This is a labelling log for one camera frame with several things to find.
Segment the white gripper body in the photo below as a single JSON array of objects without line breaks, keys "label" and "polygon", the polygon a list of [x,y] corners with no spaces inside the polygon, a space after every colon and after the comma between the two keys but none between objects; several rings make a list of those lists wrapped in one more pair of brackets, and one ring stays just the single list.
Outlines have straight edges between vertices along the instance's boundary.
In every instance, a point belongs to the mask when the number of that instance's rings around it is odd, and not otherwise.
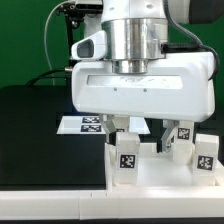
[{"label": "white gripper body", "polygon": [[202,122],[215,110],[210,52],[171,53],[145,74],[115,74],[109,61],[80,62],[72,72],[79,112]]}]

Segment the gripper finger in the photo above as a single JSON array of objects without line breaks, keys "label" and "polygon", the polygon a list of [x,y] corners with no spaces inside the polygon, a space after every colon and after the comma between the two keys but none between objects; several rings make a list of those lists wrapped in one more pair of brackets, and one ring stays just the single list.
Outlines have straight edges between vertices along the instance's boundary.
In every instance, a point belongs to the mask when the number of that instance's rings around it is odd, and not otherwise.
[{"label": "gripper finger", "polygon": [[162,137],[157,141],[157,152],[158,153],[168,153],[171,150],[172,138],[174,133],[179,126],[179,121],[164,120],[163,128],[165,132]]},{"label": "gripper finger", "polygon": [[111,145],[116,144],[116,128],[113,123],[114,116],[113,115],[99,115],[100,123],[106,133],[106,142]]}]

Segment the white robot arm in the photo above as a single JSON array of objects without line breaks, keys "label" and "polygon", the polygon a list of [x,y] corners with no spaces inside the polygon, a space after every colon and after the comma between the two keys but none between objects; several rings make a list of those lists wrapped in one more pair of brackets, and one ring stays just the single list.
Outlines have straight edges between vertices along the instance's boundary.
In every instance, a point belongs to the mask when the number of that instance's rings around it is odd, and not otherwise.
[{"label": "white robot arm", "polygon": [[168,120],[162,151],[182,121],[201,122],[215,109],[216,51],[182,25],[212,23],[224,0],[103,0],[99,29],[75,43],[72,100],[98,113],[107,132],[116,116]]}]

